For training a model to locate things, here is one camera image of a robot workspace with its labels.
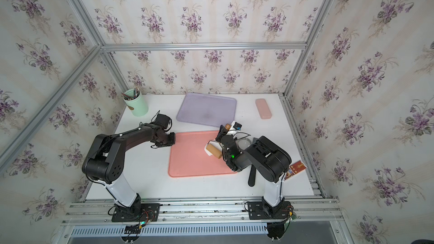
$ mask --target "salmon cutting board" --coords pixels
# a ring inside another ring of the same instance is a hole
[[[221,158],[205,153],[205,145],[217,137],[218,131],[176,133],[176,143],[171,147],[169,176],[192,177],[236,173]]]

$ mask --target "purple tray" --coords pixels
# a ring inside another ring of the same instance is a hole
[[[185,95],[176,120],[204,126],[220,127],[235,118],[236,99],[209,94]]]

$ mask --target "green cup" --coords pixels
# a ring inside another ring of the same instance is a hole
[[[124,92],[124,94],[126,94],[128,96],[133,96],[134,95],[134,89],[129,89],[126,92]],[[144,100],[143,95],[140,91],[138,91],[138,96],[135,99],[133,99],[133,100],[125,100],[124,99],[124,101],[134,116],[141,117],[141,116],[145,115],[146,113],[148,113],[148,110],[149,110],[148,104]]]

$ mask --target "pink eraser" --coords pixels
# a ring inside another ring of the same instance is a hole
[[[255,103],[256,103],[256,107],[258,108],[259,116],[261,117],[261,119],[266,120],[271,118],[271,111],[265,99],[263,98],[256,99]]]

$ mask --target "wallpaper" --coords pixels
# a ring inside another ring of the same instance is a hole
[[[67,204],[84,199],[83,160],[96,135],[114,132],[125,106],[119,95],[95,61],[0,177],[0,208],[8,217],[0,220],[1,243],[51,243]]]
[[[83,0],[106,43],[304,41],[323,0]]]
[[[129,86],[148,94],[282,92],[299,55],[293,49],[112,54]]]
[[[66,0],[0,0],[0,152],[91,45]]]
[[[355,243],[434,240],[434,0],[335,0],[291,96]]]

